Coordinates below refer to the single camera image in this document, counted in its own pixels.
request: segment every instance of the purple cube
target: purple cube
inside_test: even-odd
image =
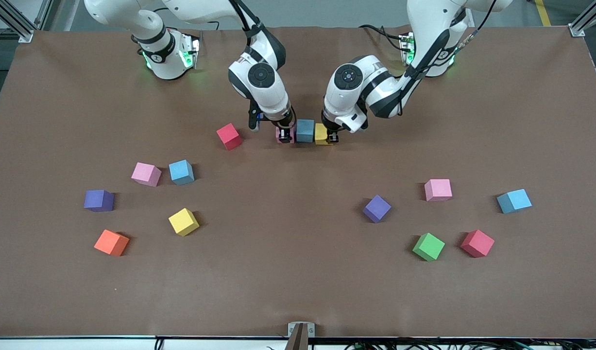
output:
[[[114,208],[114,193],[102,189],[86,191],[84,209],[91,212],[110,212]]]
[[[391,205],[384,201],[382,197],[376,195],[362,212],[365,213],[371,221],[377,224],[389,210],[391,210]]]

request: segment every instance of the light blue cube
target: light blue cube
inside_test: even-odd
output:
[[[527,191],[519,189],[497,197],[498,204],[503,213],[518,212],[531,206]]]
[[[170,179],[178,185],[185,185],[194,182],[194,171],[187,160],[174,162],[169,165]]]
[[[315,135],[315,120],[298,119],[296,125],[296,141],[298,142],[313,142]]]

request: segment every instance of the black circular joint cap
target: black circular joint cap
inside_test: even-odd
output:
[[[353,64],[344,64],[335,72],[335,85],[340,89],[356,89],[362,84],[362,71]]]
[[[264,62],[255,64],[248,71],[248,81],[259,88],[271,87],[274,84],[274,68]]]

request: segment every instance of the blue cube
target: blue cube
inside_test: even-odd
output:
[[[389,210],[391,210],[391,205],[384,201],[382,197],[376,195],[362,212],[365,213],[371,221],[377,224],[382,221],[382,217],[384,217]]]
[[[315,120],[298,119],[296,125],[296,141],[298,142],[313,142],[315,135]]]
[[[524,189],[500,195],[497,197],[497,201],[503,213],[517,212],[531,206],[527,191]]]
[[[84,209],[91,212],[111,212],[114,208],[114,193],[102,189],[86,191]]]
[[[170,179],[178,185],[185,185],[194,182],[194,171],[187,160],[174,162],[169,165]]]

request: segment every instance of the green cube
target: green cube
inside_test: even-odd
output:
[[[437,239],[436,236],[431,233],[425,233],[420,237],[418,242],[416,242],[412,251],[426,261],[432,262],[438,259],[438,255],[440,255],[443,247],[443,241],[440,241],[440,239]]]

